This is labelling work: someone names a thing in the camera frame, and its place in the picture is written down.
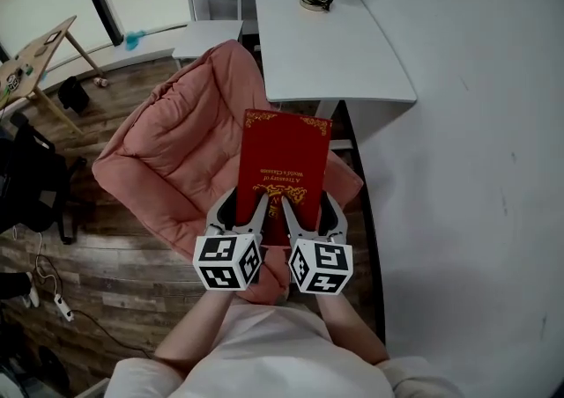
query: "white shirt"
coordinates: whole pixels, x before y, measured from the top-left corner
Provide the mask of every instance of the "white shirt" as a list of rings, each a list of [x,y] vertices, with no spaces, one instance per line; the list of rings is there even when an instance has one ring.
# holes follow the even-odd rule
[[[212,352],[183,380],[159,362],[119,362],[107,398],[405,398],[462,396],[421,357],[373,366],[335,346],[311,312],[231,306]]]

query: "sleeve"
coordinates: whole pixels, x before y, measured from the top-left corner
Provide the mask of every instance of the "sleeve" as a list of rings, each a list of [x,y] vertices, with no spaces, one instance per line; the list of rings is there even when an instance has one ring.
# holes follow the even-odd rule
[[[382,370],[396,398],[461,398],[452,382],[434,371],[423,357],[401,357],[381,362]]]
[[[121,360],[106,389],[106,398],[167,398],[183,379],[169,366],[155,360]]]

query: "wooden floor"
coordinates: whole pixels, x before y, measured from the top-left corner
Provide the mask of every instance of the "wooden floor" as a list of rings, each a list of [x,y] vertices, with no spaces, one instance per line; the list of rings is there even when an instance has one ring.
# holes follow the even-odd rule
[[[72,309],[92,315],[121,342],[152,351],[197,302],[204,292],[192,266],[156,240],[113,196],[94,180],[90,166],[123,120],[145,100],[152,88],[175,72],[174,62],[164,59],[108,73],[110,86],[95,87],[83,83],[91,102],[82,116],[65,113],[85,132],[75,136],[41,103],[33,103],[25,113],[31,123],[50,139],[69,165],[76,157],[85,157],[88,166],[72,182],[73,195],[96,203],[93,210],[72,207],[76,224],[76,242],[64,246],[56,227],[44,232],[42,253],[48,256],[62,279],[63,297]],[[54,102],[60,106],[58,99]],[[292,106],[286,111],[312,114],[315,105]],[[2,123],[7,129],[10,124]],[[336,123],[336,134],[339,128]],[[345,210],[348,240],[354,246],[354,277],[345,294],[362,317],[374,326],[372,278],[368,260],[366,233],[360,199]],[[18,239],[11,231],[0,236],[0,270],[33,269],[39,247],[39,235],[18,226]],[[40,262],[49,272],[52,269]],[[39,346],[47,346],[63,363],[70,376],[73,396],[112,374],[115,363],[125,357],[140,356],[125,349],[77,314],[68,323],[53,302],[53,281],[40,286],[41,307],[26,309],[21,300],[4,301],[8,321],[23,327],[26,343],[37,362]],[[311,297],[293,294],[291,300],[305,302],[315,309]]]

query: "wooden stand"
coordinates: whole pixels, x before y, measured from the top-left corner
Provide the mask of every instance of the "wooden stand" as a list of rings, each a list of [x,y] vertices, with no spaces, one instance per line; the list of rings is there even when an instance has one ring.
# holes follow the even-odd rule
[[[20,79],[19,87],[8,95],[5,102],[0,102],[0,108],[5,107],[9,103],[21,98],[27,98],[30,100],[32,98],[32,93],[34,93],[35,96],[37,96],[39,100],[45,102],[47,107],[49,107],[49,109],[61,121],[69,126],[71,130],[79,135],[84,135],[82,130],[80,130],[77,125],[72,122],[71,119],[50,98],[48,98],[39,87],[41,77],[43,76],[49,61],[53,57],[57,48],[61,45],[61,41],[63,41],[64,38],[69,40],[69,43],[85,58],[98,75],[104,76],[104,72],[96,65],[96,63],[93,62],[92,58],[90,58],[90,56],[69,33],[69,27],[76,18],[76,16],[68,18],[53,30],[50,30],[39,38],[31,41],[18,53],[17,59],[11,58],[9,61],[0,66],[0,91],[2,92],[8,83],[8,76],[10,76],[10,74],[15,73],[18,68],[24,69],[24,66],[27,64],[33,68],[33,72],[29,76],[24,71],[24,75]],[[49,37],[55,33],[57,33],[55,39],[49,44],[46,44]],[[40,48],[45,48],[45,51],[36,56]]]

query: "white chair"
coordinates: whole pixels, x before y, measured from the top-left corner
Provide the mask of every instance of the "white chair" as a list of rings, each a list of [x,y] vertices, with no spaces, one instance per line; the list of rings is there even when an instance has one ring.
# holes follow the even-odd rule
[[[195,10],[195,1],[188,0],[192,21],[188,23],[173,52],[178,69],[181,68],[182,59],[198,58],[209,48],[227,40],[239,40],[241,36],[241,0],[237,0],[237,20],[201,20],[201,15],[197,15]]]

